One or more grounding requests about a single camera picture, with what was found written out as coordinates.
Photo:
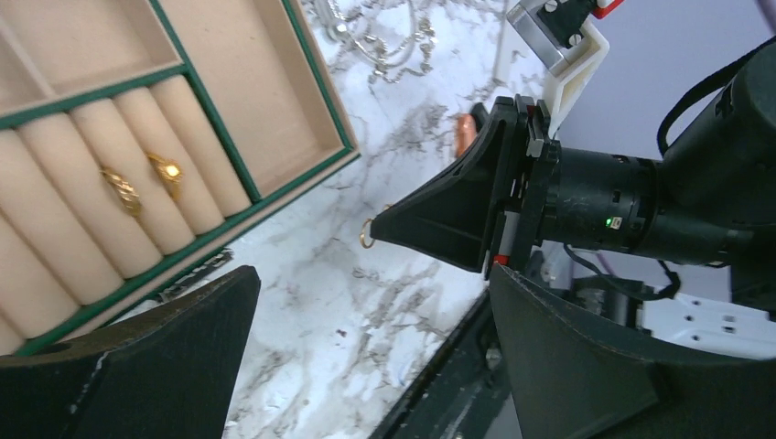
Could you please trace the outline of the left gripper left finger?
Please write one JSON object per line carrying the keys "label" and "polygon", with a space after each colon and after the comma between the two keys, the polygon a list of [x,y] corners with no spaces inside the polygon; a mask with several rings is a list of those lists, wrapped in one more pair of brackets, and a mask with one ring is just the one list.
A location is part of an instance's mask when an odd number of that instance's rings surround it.
{"label": "left gripper left finger", "polygon": [[261,287],[241,266],[122,322],[1,359],[4,438],[219,438]]}

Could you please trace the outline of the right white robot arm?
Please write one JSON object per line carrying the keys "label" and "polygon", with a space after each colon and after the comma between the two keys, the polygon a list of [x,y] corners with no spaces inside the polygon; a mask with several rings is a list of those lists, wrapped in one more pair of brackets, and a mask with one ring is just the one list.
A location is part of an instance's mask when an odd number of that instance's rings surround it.
{"label": "right white robot arm", "polygon": [[686,348],[775,356],[775,43],[692,87],[661,123],[658,160],[563,147],[544,101],[472,109],[473,144],[368,220],[364,239],[479,273],[527,267],[533,247],[649,258],[659,291],[629,290],[641,325]]}

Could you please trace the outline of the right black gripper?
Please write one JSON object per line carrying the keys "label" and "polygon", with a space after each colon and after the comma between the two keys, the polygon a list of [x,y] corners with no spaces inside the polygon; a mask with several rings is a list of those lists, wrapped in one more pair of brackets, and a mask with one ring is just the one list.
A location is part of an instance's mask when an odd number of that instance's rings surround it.
{"label": "right black gripper", "polygon": [[370,236],[480,273],[524,272],[540,244],[560,144],[543,100],[499,97],[472,146],[410,195],[378,214]]}

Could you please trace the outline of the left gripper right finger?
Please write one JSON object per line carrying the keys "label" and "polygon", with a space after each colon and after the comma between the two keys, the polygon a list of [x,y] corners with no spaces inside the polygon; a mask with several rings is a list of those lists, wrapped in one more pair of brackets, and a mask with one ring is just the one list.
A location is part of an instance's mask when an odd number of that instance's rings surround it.
{"label": "left gripper right finger", "polygon": [[775,363],[677,346],[495,265],[490,300],[526,438],[772,438]]}

